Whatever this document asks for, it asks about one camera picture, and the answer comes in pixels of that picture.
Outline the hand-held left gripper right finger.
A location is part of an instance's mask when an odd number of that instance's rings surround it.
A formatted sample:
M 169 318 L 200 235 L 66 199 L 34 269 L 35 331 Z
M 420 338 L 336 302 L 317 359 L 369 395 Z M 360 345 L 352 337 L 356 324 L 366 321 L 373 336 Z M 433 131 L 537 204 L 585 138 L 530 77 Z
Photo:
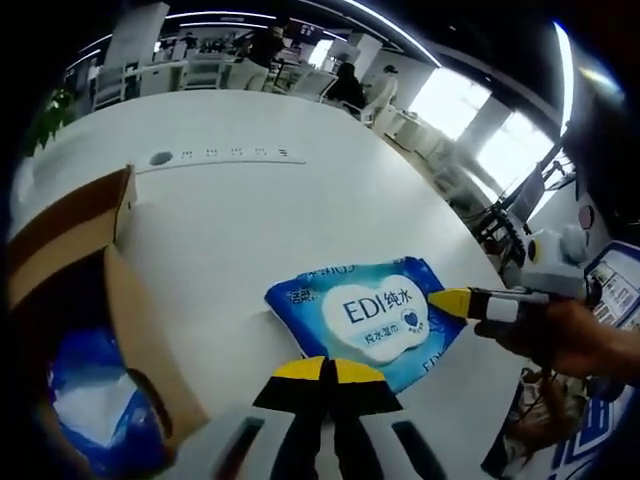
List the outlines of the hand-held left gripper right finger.
M 382 372 L 333 361 L 336 383 L 329 414 L 334 452 L 344 479 L 445 479 L 444 468 Z

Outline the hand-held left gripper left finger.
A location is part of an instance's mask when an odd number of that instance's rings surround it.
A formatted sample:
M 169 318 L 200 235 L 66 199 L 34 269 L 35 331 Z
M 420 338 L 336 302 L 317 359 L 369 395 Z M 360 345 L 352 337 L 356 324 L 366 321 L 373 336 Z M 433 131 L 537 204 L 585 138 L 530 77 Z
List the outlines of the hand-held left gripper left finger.
M 253 403 L 231 413 L 214 479 L 316 479 L 325 419 L 323 357 L 278 367 Z

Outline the person's right hand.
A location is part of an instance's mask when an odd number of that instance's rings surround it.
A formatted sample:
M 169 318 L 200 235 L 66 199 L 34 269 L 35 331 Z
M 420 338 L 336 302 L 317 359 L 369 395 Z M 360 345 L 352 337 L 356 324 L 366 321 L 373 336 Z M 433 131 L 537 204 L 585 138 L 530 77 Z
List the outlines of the person's right hand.
M 474 333 L 541 367 L 584 377 L 605 372 L 619 331 L 600 324 L 581 303 L 560 300 L 533 305 L 513 323 L 481 321 Z

